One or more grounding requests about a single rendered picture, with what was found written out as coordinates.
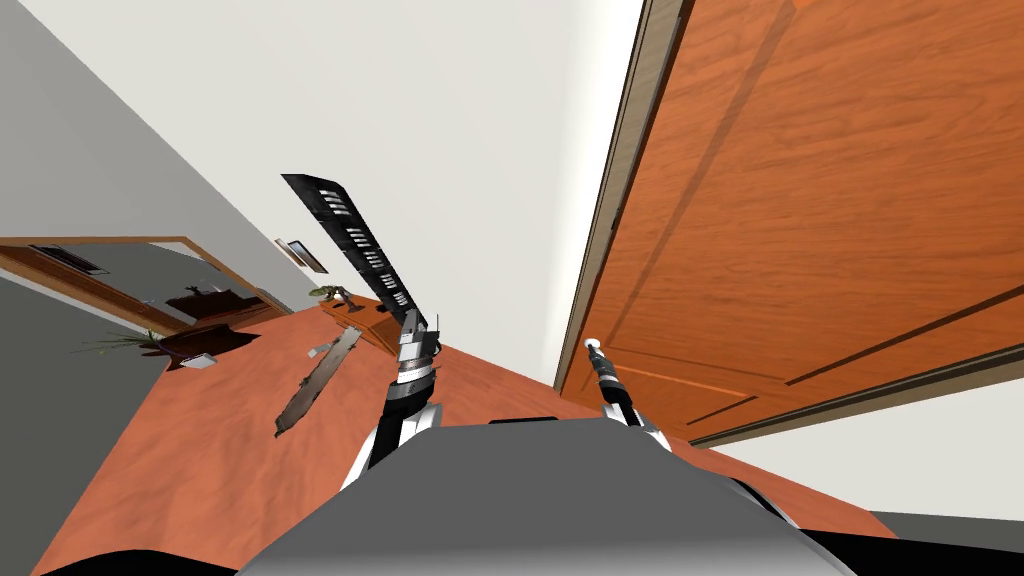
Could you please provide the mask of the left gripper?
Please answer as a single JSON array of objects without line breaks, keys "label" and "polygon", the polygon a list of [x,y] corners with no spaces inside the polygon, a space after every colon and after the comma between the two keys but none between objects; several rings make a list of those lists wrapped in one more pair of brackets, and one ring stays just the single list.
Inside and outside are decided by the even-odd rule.
[{"label": "left gripper", "polygon": [[422,359],[431,362],[440,349],[439,332],[428,331],[428,323],[420,311],[411,308],[403,321],[397,362],[402,364]]}]

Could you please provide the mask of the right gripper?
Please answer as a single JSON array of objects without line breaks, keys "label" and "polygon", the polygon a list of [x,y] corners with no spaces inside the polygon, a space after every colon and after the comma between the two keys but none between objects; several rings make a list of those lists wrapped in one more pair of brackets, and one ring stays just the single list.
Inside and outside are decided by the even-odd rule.
[{"label": "right gripper", "polygon": [[589,359],[594,371],[598,375],[598,385],[600,387],[622,386],[614,364],[599,348],[590,348]]}]

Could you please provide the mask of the brown wooden sideboard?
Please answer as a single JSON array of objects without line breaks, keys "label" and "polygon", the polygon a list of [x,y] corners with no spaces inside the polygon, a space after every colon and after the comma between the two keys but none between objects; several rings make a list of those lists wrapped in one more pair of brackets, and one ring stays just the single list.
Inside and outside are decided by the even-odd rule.
[{"label": "brown wooden sideboard", "polygon": [[356,327],[362,332],[364,340],[396,357],[399,353],[401,324],[376,300],[359,295],[351,295],[349,299],[360,308],[351,311],[343,299],[321,300],[318,305],[339,326]]}]

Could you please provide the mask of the black slatted tall shelf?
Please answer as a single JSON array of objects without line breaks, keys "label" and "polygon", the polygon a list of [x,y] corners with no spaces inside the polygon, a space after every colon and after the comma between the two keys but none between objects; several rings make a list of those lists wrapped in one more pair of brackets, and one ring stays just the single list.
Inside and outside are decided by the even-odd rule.
[{"label": "black slatted tall shelf", "polygon": [[381,305],[402,324],[417,305],[345,188],[305,174],[282,176],[362,278]]}]

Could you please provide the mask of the grey long floor plank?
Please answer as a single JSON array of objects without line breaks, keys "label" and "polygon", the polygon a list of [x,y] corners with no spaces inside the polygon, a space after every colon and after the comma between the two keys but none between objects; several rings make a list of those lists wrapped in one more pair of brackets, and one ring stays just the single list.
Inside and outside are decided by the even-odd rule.
[{"label": "grey long floor plank", "polygon": [[308,413],[361,335],[360,329],[349,326],[331,342],[309,352],[310,358],[316,357],[321,353],[322,357],[312,371],[300,382],[297,392],[275,418],[274,438],[281,437],[293,428]]}]

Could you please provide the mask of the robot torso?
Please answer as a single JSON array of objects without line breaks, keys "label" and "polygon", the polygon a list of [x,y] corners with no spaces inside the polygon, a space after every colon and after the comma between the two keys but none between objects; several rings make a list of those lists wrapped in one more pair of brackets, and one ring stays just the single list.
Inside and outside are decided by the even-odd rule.
[{"label": "robot torso", "polygon": [[238,576],[855,576],[743,485],[606,418],[421,431]]}]

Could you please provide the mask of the dark brown cabinet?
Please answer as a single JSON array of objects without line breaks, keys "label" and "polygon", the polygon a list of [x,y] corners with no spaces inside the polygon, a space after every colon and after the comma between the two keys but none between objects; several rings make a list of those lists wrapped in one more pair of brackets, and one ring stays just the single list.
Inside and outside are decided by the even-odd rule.
[{"label": "dark brown cabinet", "polygon": [[186,286],[185,290],[189,292],[187,295],[168,299],[166,305],[196,321],[219,318],[265,304],[259,297],[243,298],[233,290],[204,292],[197,286]]}]

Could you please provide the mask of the green plant in dark pot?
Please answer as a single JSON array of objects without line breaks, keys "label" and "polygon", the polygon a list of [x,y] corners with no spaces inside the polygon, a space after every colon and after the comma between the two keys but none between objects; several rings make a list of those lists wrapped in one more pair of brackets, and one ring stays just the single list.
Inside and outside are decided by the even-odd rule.
[{"label": "green plant in dark pot", "polygon": [[143,349],[143,356],[146,357],[167,356],[170,359],[167,371],[180,369],[186,360],[203,354],[217,356],[247,346],[260,338],[259,334],[236,331],[225,323],[194,327],[166,337],[160,337],[152,331],[132,335],[113,333],[113,339],[88,343],[83,352],[96,351],[103,354],[111,349],[137,347]]}]

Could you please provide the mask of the orange wooden door leaf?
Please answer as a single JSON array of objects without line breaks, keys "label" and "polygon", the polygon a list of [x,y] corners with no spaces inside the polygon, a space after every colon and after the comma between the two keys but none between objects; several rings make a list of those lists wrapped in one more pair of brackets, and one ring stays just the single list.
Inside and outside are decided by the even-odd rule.
[{"label": "orange wooden door leaf", "polygon": [[706,445],[1024,360],[1024,0],[682,0],[581,334]]}]

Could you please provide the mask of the framed wall picture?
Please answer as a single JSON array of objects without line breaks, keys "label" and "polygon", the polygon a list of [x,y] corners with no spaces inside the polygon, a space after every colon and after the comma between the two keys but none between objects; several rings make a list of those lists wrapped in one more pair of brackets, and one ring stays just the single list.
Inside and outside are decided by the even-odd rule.
[{"label": "framed wall picture", "polygon": [[328,270],[300,241],[275,239],[274,243],[300,268],[307,268],[316,274],[328,274]]}]

